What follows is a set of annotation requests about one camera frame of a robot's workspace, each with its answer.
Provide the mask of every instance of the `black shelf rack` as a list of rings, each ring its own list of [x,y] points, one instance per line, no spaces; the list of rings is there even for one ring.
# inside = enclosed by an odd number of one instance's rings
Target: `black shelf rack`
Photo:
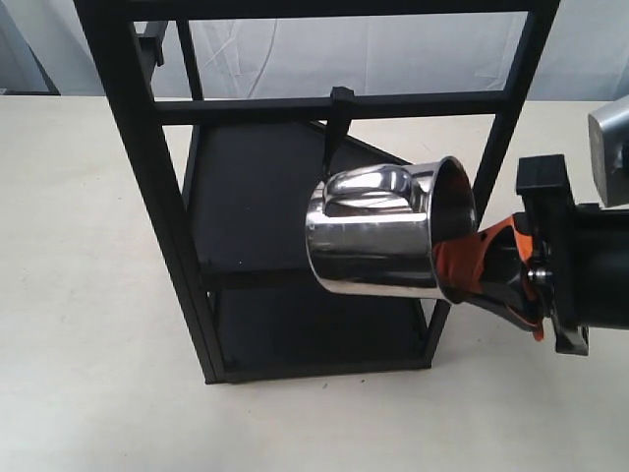
[[[348,119],[493,114],[474,182],[482,216],[559,0],[75,0],[170,272],[205,381],[430,367],[449,305],[335,295],[306,257],[303,218],[321,176],[334,96],[206,101],[189,21],[526,12],[499,91],[356,96]],[[146,21],[143,33],[134,22]],[[169,22],[192,101],[155,101]],[[162,126],[194,125],[180,190]],[[401,159],[351,137],[332,171]]]

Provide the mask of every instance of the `stainless steel mug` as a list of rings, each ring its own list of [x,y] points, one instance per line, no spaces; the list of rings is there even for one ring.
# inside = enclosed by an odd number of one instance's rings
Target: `stainless steel mug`
[[[341,172],[314,190],[306,244],[314,275],[336,293],[460,302],[442,286],[433,246],[477,229],[472,189],[454,157]]]

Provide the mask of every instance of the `white table surface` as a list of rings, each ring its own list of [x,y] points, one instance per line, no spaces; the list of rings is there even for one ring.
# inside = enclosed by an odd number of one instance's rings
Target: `white table surface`
[[[486,223],[521,207],[523,155],[565,153],[577,200],[598,200],[598,106],[526,105]],[[352,133],[474,174],[489,125]],[[183,169],[190,132],[167,133]],[[2,97],[0,149],[0,470],[628,470],[629,333],[559,356],[461,306],[430,371],[207,386],[106,101]]]

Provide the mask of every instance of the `white wall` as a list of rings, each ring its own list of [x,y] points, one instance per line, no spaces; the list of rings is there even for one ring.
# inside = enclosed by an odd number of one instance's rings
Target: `white wall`
[[[71,0],[4,0],[65,94],[100,94]],[[194,23],[207,96],[500,89],[524,16],[492,14]],[[629,93],[629,4],[563,0],[530,98],[609,100]],[[188,94],[171,26],[160,96]]]

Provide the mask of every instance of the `black metal frame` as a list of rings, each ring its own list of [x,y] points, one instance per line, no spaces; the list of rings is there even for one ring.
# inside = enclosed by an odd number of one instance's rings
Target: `black metal frame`
[[[177,292],[186,323],[208,383],[269,377],[334,374],[429,367],[450,306],[437,302],[413,359],[386,359],[322,366],[288,365],[255,372],[230,372],[217,334],[215,297],[201,282],[203,273],[190,228],[188,206],[196,177],[196,158],[204,127],[326,120],[333,98],[281,98],[203,101],[190,20],[301,18],[409,14],[528,12],[504,90],[357,96],[351,118],[397,118],[494,114],[474,193],[482,217],[539,63],[560,0],[75,0],[87,42],[103,82],[123,143]],[[136,34],[133,21],[148,21]],[[161,42],[168,21],[175,21],[193,101],[155,102],[150,88],[154,68],[163,62]],[[192,124],[193,137],[183,192],[180,192],[162,125]],[[365,146],[347,139],[353,145]],[[382,159],[394,159],[382,152]],[[288,270],[285,277],[295,273]],[[258,275],[250,274],[256,279]]]

